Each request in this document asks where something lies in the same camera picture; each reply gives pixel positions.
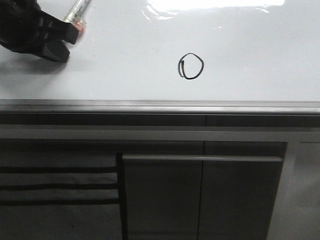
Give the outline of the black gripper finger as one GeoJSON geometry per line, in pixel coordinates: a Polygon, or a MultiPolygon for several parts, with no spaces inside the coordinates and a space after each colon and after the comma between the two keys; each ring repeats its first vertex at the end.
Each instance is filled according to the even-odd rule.
{"type": "Polygon", "coordinates": [[[74,45],[78,39],[78,29],[68,22],[61,21],[57,18],[51,18],[44,25],[44,37],[49,41],[65,41],[74,45]]]}
{"type": "Polygon", "coordinates": [[[58,41],[47,42],[41,46],[39,57],[52,62],[67,62],[70,56],[70,51],[65,44],[58,41]]]}

